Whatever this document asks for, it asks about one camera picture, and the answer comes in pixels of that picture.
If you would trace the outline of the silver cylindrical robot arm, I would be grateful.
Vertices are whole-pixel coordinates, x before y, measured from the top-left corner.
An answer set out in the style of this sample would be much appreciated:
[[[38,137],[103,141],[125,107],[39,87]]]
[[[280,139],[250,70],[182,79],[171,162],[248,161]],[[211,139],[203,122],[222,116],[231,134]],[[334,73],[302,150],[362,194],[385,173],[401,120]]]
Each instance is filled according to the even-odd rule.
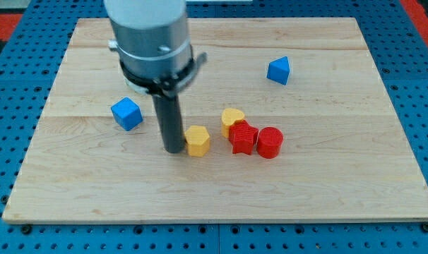
[[[136,92],[176,97],[207,62],[194,56],[185,0],[104,0],[126,83]]]

